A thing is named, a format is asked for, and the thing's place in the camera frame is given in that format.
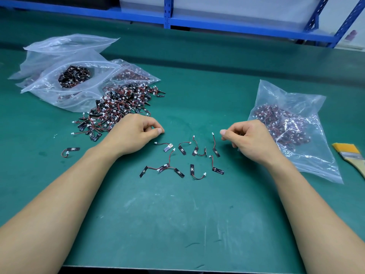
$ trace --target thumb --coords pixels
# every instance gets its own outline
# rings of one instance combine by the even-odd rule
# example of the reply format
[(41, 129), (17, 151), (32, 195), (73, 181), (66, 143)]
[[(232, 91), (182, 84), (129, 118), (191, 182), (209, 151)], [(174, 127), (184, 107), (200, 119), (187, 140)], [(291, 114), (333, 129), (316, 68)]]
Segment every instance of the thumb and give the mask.
[(220, 134), (222, 135), (222, 137), (224, 137), (225, 139), (228, 139), (230, 142), (234, 143), (236, 146), (238, 146), (237, 143), (242, 138), (241, 135), (238, 135), (229, 130), (221, 130)]
[(162, 133), (162, 129), (156, 128), (156, 129), (152, 129), (150, 131), (144, 132), (144, 135), (148, 140), (151, 140), (153, 138), (158, 137), (160, 135), (160, 133)]

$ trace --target forearm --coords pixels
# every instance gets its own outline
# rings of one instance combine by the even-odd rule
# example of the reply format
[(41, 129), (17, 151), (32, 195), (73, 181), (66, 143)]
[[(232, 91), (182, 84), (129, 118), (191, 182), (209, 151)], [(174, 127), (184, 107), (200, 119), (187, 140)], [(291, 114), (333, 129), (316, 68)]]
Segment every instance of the forearm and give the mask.
[(267, 167), (309, 274), (364, 273), (365, 243), (287, 159)]
[(91, 148), (0, 228), (2, 273), (58, 272), (115, 159)]

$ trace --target green workbench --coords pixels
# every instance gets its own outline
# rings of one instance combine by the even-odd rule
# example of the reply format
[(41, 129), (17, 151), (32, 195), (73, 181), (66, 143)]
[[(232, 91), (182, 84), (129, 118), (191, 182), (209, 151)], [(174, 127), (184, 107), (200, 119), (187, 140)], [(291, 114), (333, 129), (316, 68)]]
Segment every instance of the green workbench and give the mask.
[[(0, 9), (0, 225), (20, 211), (96, 143), (77, 131), (71, 113), (19, 94), (7, 80), (25, 59), (23, 46), (51, 36), (86, 33), (117, 38), (102, 54), (138, 64), (159, 77), (165, 98), (149, 110), (165, 128), (159, 142), (191, 141), (215, 158), (193, 157), (194, 145), (171, 156), (147, 144), (108, 172), (65, 265), (222, 272), (304, 273), (290, 224), (268, 174), (220, 140), (220, 129), (246, 120), (260, 79), (288, 92), (322, 94), (319, 112), (329, 143), (354, 143), (365, 153), (365, 54), (277, 41), (165, 30), (51, 13)], [(64, 159), (67, 147), (81, 147)], [(344, 185), (304, 176), (365, 239), (365, 181), (335, 153)], [(190, 164), (199, 181), (189, 175)]]

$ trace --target left hand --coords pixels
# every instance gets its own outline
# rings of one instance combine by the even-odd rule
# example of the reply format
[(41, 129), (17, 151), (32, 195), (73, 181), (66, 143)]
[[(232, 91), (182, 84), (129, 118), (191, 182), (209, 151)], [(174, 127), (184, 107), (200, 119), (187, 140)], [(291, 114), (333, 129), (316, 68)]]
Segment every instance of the left hand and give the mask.
[(151, 139), (164, 132), (161, 124), (152, 117), (127, 114), (115, 124), (98, 147), (118, 158), (140, 150)]

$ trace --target plastic bag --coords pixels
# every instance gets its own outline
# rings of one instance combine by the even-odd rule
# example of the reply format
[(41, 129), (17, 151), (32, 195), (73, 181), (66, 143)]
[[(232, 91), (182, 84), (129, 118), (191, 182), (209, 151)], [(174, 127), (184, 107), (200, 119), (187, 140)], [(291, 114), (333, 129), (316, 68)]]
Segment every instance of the plastic bag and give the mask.
[[(59, 78), (70, 66), (84, 67), (90, 78), (74, 87), (62, 87)], [(77, 52), (44, 70), (21, 93), (30, 91), (42, 100), (72, 112), (87, 112), (103, 95), (103, 83), (123, 71), (119, 64), (107, 61), (94, 50)]]
[(325, 99), (322, 95), (288, 93), (260, 80), (249, 120), (265, 124), (281, 152), (299, 171), (343, 184), (318, 117)]
[(161, 81), (159, 78), (152, 76), (150, 73), (144, 71), (135, 64), (130, 64), (129, 62), (126, 62), (122, 59), (114, 59), (110, 62), (119, 64), (125, 68), (124, 71), (118, 73), (118, 75), (111, 79), (111, 86), (125, 85), (129, 83), (152, 84), (154, 82)]
[(74, 34), (34, 42), (24, 47), (28, 52), (25, 61), (20, 65), (21, 70), (12, 74), (9, 79), (17, 80), (33, 76), (34, 81), (44, 69), (61, 61), (65, 56), (90, 49), (100, 53), (117, 40), (103, 36)]

